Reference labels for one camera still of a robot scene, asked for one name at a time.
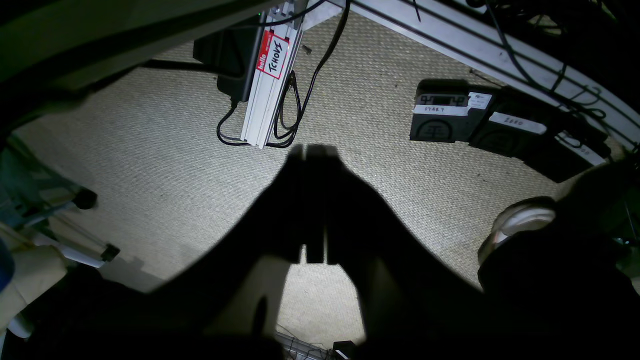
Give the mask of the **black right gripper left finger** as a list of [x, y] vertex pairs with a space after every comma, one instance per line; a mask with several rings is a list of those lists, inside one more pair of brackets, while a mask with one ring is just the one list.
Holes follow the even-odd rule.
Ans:
[[304, 164], [294, 146], [272, 183], [225, 237], [151, 292], [73, 269], [30, 338], [32, 360], [281, 360], [272, 335], [282, 287], [300, 246], [279, 224], [275, 201], [297, 188]]

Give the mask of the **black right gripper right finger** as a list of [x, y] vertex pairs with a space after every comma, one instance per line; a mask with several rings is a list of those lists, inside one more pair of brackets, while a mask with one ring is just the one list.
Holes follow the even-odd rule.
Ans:
[[306, 147], [306, 251], [308, 260], [340, 266], [355, 286], [366, 337], [357, 360], [458, 340], [535, 343], [547, 334], [544, 322], [443, 264], [330, 145]]

